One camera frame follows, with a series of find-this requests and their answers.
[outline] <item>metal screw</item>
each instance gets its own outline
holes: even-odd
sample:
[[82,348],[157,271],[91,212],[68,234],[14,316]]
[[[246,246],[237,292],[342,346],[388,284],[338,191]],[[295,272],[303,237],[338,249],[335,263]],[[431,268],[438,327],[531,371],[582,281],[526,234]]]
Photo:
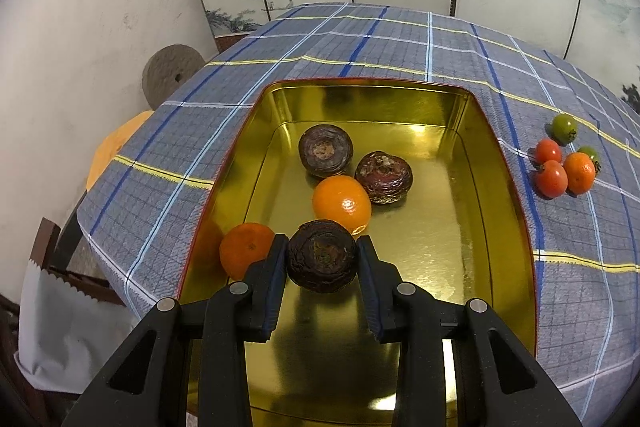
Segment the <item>metal screw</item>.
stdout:
[[484,302],[482,299],[473,299],[471,302],[469,302],[469,307],[477,313],[484,313],[488,308],[486,302]]
[[158,307],[158,309],[161,312],[167,312],[169,310],[173,310],[174,306],[175,306],[175,301],[171,297],[165,297],[163,299],[160,299],[158,301],[158,304],[156,304],[156,307]]
[[229,286],[229,291],[233,293],[233,295],[242,295],[243,293],[246,293],[248,289],[249,286],[247,286],[246,283],[242,281],[234,282],[231,286]]
[[398,293],[402,295],[413,295],[415,293],[415,286],[410,282],[401,282],[398,285]]

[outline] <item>orange tomato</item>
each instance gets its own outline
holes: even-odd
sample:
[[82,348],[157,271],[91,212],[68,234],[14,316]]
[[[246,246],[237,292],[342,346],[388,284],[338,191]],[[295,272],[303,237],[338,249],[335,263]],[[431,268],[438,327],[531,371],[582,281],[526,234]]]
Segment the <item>orange tomato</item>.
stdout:
[[260,223],[242,223],[220,242],[220,263],[231,279],[242,280],[251,263],[267,257],[275,234]]
[[567,188],[566,172],[556,160],[547,160],[536,173],[536,187],[547,198],[557,198]]
[[569,190],[576,196],[587,192],[596,179],[596,168],[584,152],[574,152],[567,156],[564,170],[569,179]]
[[542,165],[548,160],[562,161],[560,146],[550,138],[543,138],[536,145],[536,162]]
[[362,185],[350,176],[331,176],[322,180],[312,198],[318,219],[331,219],[356,235],[371,219],[371,201]]

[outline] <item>yellow stripe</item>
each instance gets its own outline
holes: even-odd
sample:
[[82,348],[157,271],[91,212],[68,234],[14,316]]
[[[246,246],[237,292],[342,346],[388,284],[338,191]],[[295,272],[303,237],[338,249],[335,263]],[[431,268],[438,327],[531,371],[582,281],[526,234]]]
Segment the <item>yellow stripe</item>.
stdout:
[[[287,20],[292,20],[292,19],[299,19],[299,20],[305,20],[305,19],[326,19],[325,16],[299,16],[299,17],[288,17]],[[379,18],[379,17],[358,17],[357,15],[339,15],[337,17],[334,17],[334,19],[357,19],[357,20],[361,20],[361,21],[384,21],[384,22],[393,22],[395,24],[405,24],[408,26],[420,26],[421,28],[428,28],[429,25],[428,24],[424,24],[424,23],[419,23],[419,22],[410,22],[410,21],[400,21],[397,19],[386,19],[386,18]],[[492,41],[491,39],[487,39],[484,37],[479,37],[479,36],[475,36],[473,35],[473,33],[470,33],[466,30],[452,30],[450,28],[440,28],[439,26],[433,26],[434,30],[440,30],[443,32],[450,32],[450,33],[464,33],[466,35],[469,35],[470,37],[473,37],[475,39],[479,39],[483,42],[488,42],[490,44],[495,44],[496,46],[500,46],[502,48],[505,48],[507,50],[511,50],[513,52],[516,52],[518,55],[520,55],[521,53],[526,55],[529,58],[533,58],[534,60],[538,60],[539,62],[542,62],[543,64],[548,64],[549,66],[552,66],[554,68],[557,68],[559,71],[562,71],[562,73],[564,73],[565,75],[567,75],[568,77],[571,77],[572,79],[574,79],[576,82],[579,82],[580,84],[582,84],[583,86],[586,86],[587,83],[584,82],[583,80],[581,80],[580,78],[577,78],[576,76],[573,76],[571,73],[568,73],[567,71],[561,70],[560,68],[558,68],[556,65],[554,65],[553,63],[549,62],[548,60],[545,60],[544,58],[540,58],[540,57],[536,57],[536,55],[530,55],[528,53],[525,53],[524,51],[518,50],[512,46],[508,46],[507,44],[502,44],[501,42],[497,42],[497,41]]]
[[184,177],[176,172],[165,171],[164,169],[159,169],[158,167],[152,167],[151,165],[146,165],[144,163],[133,161],[125,156],[117,155],[114,157],[116,162],[123,163],[129,167],[133,167],[135,170],[140,172],[145,172],[146,174],[151,174],[152,176],[156,176],[158,178],[163,178],[165,180],[174,182],[174,183],[184,183],[185,185],[189,185],[190,187],[195,188],[204,188],[205,190],[210,190],[213,187],[213,181],[211,180],[203,180],[199,178],[191,178]]
[[[352,66],[362,66],[365,68],[376,68],[380,70],[400,71],[402,73],[418,74],[420,76],[424,75],[424,71],[422,70],[411,70],[409,68],[400,68],[398,66],[385,66],[382,64],[370,64],[368,62],[346,62],[344,60],[329,60],[328,58],[310,57],[309,55],[302,55],[302,57],[284,58],[282,60],[273,59],[273,58],[272,59],[263,58],[263,59],[255,59],[255,60],[233,60],[228,62],[214,60],[212,62],[209,62],[207,66],[248,66],[248,65],[254,65],[254,64],[275,64],[277,62],[295,62],[297,60],[308,60],[309,62],[317,62],[319,64],[328,64],[331,66],[344,66],[344,65],[350,64]],[[489,87],[490,89],[494,90],[499,94],[503,94],[508,98],[512,98],[513,100],[530,103],[531,105],[537,105],[538,107],[542,107],[544,109],[547,109],[549,111],[553,111],[556,113],[562,112],[557,107],[552,107],[551,105],[547,105],[546,103],[539,102],[538,100],[531,100],[530,98],[524,98],[522,96],[518,96],[517,94],[513,94],[510,92],[498,89],[497,87],[493,86],[492,84],[488,83],[485,80],[471,80],[470,78],[460,78],[458,76],[449,76],[446,74],[437,74],[437,73],[433,73],[433,76],[437,78],[446,78],[447,80],[458,80],[460,82],[471,82],[473,84],[481,84],[483,86]],[[592,124],[591,122],[583,120],[582,118],[580,118],[579,116],[575,116],[574,114],[571,114],[571,113],[567,113],[567,114],[570,114],[572,117],[575,118],[576,121],[588,127],[596,134],[602,136],[605,140],[611,142],[616,147],[619,147],[624,151],[628,151],[630,154],[632,154],[636,158],[640,158],[640,153],[637,152],[635,149],[632,149],[630,146],[622,143],[619,140],[616,140],[612,136],[609,136],[607,133],[601,131],[596,126],[594,126],[594,124]]]
[[597,270],[604,270],[608,273],[640,273],[640,266],[634,263],[600,264],[599,261],[594,261],[593,259],[585,259],[583,257],[578,257],[577,255],[566,252],[545,251],[545,253],[540,254],[540,261],[544,261],[545,263],[577,264],[579,266],[586,266]]

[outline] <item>blue checkered cloth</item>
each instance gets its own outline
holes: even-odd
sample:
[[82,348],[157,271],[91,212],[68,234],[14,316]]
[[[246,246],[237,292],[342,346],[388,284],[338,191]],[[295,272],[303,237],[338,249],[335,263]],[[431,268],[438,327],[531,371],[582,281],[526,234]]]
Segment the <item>blue checkered cloth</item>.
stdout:
[[[332,76],[439,82],[476,96],[526,214],[538,361],[584,425],[601,425],[639,369],[640,118],[561,58],[459,19],[301,6],[216,57],[156,110],[78,210],[116,291],[140,315],[177,296],[210,181],[258,94],[278,80]],[[598,146],[603,168],[587,195],[543,201],[527,149],[558,112],[577,118],[575,148]]]

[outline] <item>tomato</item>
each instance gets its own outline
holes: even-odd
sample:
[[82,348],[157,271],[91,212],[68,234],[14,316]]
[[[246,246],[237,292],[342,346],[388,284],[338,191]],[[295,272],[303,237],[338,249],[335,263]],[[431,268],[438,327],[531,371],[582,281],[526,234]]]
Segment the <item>tomato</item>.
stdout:
[[564,160],[564,171],[568,179],[568,188],[576,196],[589,190],[596,179],[595,165],[584,152],[574,152],[567,156]]
[[593,166],[596,168],[596,176],[600,174],[600,155],[598,154],[598,151],[590,145],[583,145],[578,149],[578,152],[584,152],[589,158],[591,158]]
[[556,140],[567,145],[575,140],[578,134],[578,124],[570,114],[561,113],[551,123],[551,131]]
[[543,138],[536,145],[536,162],[542,165],[548,160],[562,161],[560,146],[550,138]]
[[564,168],[556,160],[544,162],[536,173],[536,187],[547,198],[557,198],[567,188],[567,177]]

